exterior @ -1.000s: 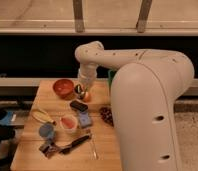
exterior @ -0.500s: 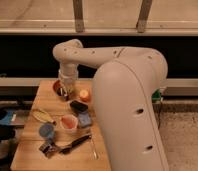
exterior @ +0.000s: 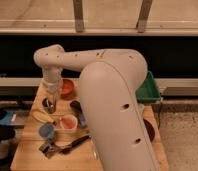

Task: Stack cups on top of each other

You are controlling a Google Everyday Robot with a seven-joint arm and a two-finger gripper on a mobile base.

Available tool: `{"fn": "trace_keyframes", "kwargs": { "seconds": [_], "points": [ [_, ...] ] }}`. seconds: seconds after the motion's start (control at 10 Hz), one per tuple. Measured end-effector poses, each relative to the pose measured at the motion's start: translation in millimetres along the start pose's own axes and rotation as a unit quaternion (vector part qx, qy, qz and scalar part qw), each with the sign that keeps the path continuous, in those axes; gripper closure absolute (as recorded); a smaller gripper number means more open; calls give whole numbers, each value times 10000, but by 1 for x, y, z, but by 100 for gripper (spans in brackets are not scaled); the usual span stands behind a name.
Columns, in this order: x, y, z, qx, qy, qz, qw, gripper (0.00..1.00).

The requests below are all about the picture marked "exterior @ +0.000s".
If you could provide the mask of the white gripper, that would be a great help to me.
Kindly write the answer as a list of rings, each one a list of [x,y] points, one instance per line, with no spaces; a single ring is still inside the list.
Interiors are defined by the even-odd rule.
[[[42,85],[46,92],[46,96],[48,98],[51,98],[51,97],[57,98],[60,94],[62,83],[63,83],[62,80],[57,80],[56,82],[51,83],[51,82],[46,81],[45,79],[42,79]]]

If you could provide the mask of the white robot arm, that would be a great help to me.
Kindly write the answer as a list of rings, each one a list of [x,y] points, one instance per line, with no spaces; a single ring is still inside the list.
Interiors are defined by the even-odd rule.
[[[78,96],[104,171],[160,171],[136,90],[147,76],[145,58],[132,49],[66,52],[59,45],[34,53],[49,93],[64,69],[78,71]]]

